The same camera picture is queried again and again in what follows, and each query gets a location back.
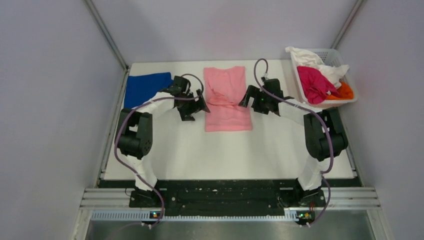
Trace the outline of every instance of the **metal floor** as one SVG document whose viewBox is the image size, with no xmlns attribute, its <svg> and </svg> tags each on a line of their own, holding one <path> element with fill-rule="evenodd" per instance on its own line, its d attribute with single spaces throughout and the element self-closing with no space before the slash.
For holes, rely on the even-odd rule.
<svg viewBox="0 0 424 240">
<path fill-rule="evenodd" d="M 85 240 L 105 240 L 128 224 L 92 221 Z M 311 228 L 293 222 L 162 222 L 149 230 L 132 225 L 108 240 L 374 240 L 366 211 L 327 211 Z"/>
</svg>

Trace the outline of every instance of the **blue cloth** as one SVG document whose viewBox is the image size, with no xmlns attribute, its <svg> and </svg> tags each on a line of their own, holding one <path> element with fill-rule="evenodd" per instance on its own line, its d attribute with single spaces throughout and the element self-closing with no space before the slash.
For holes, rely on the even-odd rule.
<svg viewBox="0 0 424 240">
<path fill-rule="evenodd" d="M 126 109 L 137 107 L 153 98 L 160 90 L 168 88 L 171 83 L 172 79 L 170 72 L 129 76 L 126 81 L 123 107 Z"/>
</svg>

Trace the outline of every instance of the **garment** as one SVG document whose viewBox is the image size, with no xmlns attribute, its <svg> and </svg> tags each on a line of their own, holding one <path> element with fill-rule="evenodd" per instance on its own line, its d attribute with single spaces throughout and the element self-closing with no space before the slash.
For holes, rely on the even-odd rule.
<svg viewBox="0 0 424 240">
<path fill-rule="evenodd" d="M 205 100 L 210 110 L 206 112 L 204 130 L 248 131 L 252 130 L 250 110 L 239 106 L 246 93 L 244 66 L 229 69 L 206 67 L 203 69 Z"/>
<path fill-rule="evenodd" d="M 308 66 L 298 66 L 297 72 L 305 97 L 310 104 L 322 103 L 329 95 L 328 92 L 335 97 L 340 97 L 337 89 L 319 70 Z"/>
<path fill-rule="evenodd" d="M 335 95 L 328 95 L 326 100 L 348 100 L 354 99 L 354 91 L 352 91 L 351 87 L 344 83 L 343 81 L 340 83 L 341 87 L 337 89 L 337 92 L 340 94 L 339 97 Z"/>
<path fill-rule="evenodd" d="M 306 49 L 288 46 L 285 48 L 285 51 L 287 53 L 291 53 L 291 58 L 296 63 L 296 66 L 318 69 L 321 74 L 334 85 L 336 89 L 340 88 L 342 85 L 340 83 L 340 79 L 343 78 L 343 76 L 346 75 L 349 70 L 349 65 L 347 64 L 338 67 L 327 66 L 324 64 L 323 60 L 320 58 L 320 56 L 318 56 L 318 54 Z"/>
<path fill-rule="evenodd" d="M 171 73 L 162 72 L 141 76 L 129 76 L 126 81 L 123 107 L 132 109 L 153 98 L 157 92 L 172 83 Z"/>
<path fill-rule="evenodd" d="M 346 73 L 349 70 L 349 65 L 341 65 L 338 67 L 335 66 L 327 66 L 327 65 L 318 65 L 315 67 L 318 69 L 321 74 L 327 78 L 330 83 L 334 85 L 336 89 L 340 88 L 342 86 L 342 83 L 340 82 L 340 79 L 343 78 L 343 76 L 346 75 Z"/>
<path fill-rule="evenodd" d="M 316 68 L 318 65 L 324 65 L 321 57 L 312 51 L 292 46 L 286 47 L 285 51 L 291 53 L 291 58 L 297 66 Z"/>
</svg>

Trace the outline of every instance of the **white wall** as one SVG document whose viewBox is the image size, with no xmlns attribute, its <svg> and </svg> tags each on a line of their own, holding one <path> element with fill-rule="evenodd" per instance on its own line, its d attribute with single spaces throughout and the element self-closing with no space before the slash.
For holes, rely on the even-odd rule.
<svg viewBox="0 0 424 240">
<path fill-rule="evenodd" d="M 0 3 L 0 239 L 69 239 L 123 70 L 82 0 Z"/>
<path fill-rule="evenodd" d="M 290 45 L 328 48 L 355 2 L 94 0 L 129 64 L 279 59 Z"/>
<path fill-rule="evenodd" d="M 363 180 L 396 239 L 423 239 L 424 1 L 368 1 L 340 51 L 360 97 L 342 108 Z"/>
</svg>

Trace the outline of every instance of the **laundry basket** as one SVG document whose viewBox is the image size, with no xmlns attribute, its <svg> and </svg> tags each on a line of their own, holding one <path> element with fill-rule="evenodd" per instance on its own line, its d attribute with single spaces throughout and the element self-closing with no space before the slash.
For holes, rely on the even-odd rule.
<svg viewBox="0 0 424 240">
<path fill-rule="evenodd" d="M 324 62 L 325 65 L 328 66 L 332 66 L 332 67 L 339 67 L 341 65 L 343 65 L 343 59 L 342 56 L 340 55 L 340 52 L 337 51 L 336 49 L 329 49 L 329 48 L 314 48 L 314 49 L 307 49 L 313 53 L 316 53 Z M 353 91 L 353 99 L 348 99 L 348 100 L 324 100 L 323 102 L 319 103 L 319 104 L 311 104 L 308 102 L 308 99 L 305 96 L 304 90 L 302 88 L 302 83 L 301 83 L 301 79 L 299 78 L 299 73 L 298 73 L 298 69 L 296 66 L 295 61 L 293 60 L 293 53 L 290 53 L 291 55 L 291 63 L 293 65 L 294 68 L 294 74 L 296 75 L 296 80 L 297 80 L 297 90 L 299 92 L 299 96 L 301 98 L 301 102 L 305 102 L 310 106 L 314 106 L 317 108 L 331 108 L 331 107 L 338 107 L 341 106 L 343 104 L 347 104 L 347 103 L 353 103 L 356 100 L 358 100 L 358 91 L 355 87 L 355 83 L 353 81 L 353 79 L 351 78 L 349 71 L 347 71 L 346 75 L 344 75 L 344 77 L 342 79 L 340 79 L 340 81 L 344 82 L 345 84 L 349 85 L 349 87 L 352 89 Z"/>
</svg>

